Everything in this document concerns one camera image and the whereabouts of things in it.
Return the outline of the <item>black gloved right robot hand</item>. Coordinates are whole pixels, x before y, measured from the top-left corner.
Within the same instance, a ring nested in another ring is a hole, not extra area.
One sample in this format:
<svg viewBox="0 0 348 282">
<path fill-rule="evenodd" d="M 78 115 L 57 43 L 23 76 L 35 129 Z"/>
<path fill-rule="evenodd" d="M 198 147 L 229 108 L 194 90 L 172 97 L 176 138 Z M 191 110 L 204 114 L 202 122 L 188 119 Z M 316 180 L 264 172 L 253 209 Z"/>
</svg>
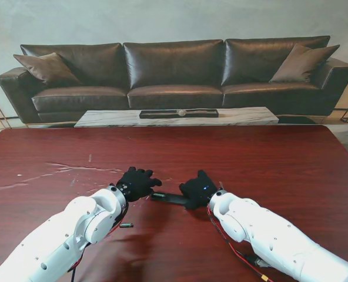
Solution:
<svg viewBox="0 0 348 282">
<path fill-rule="evenodd" d="M 188 210 L 206 207 L 214 195 L 222 195 L 221 190 L 216 187 L 204 170 L 199 170 L 196 178 L 181 183 L 179 190 L 187 199 L 184 207 Z"/>
</svg>

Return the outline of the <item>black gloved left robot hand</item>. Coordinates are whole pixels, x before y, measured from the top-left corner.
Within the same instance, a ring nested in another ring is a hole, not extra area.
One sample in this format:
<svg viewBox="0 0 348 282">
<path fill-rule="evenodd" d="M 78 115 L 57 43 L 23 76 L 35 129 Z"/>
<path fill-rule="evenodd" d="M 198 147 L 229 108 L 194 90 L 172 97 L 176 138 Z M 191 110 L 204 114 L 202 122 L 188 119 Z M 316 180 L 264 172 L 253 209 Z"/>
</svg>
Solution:
<svg viewBox="0 0 348 282">
<path fill-rule="evenodd" d="M 161 180 L 152 178 L 152 175 L 152 170 L 130 167 L 117 182 L 116 187 L 122 192 L 126 201 L 135 202 L 152 194 L 153 187 L 162 185 Z"/>
</svg>

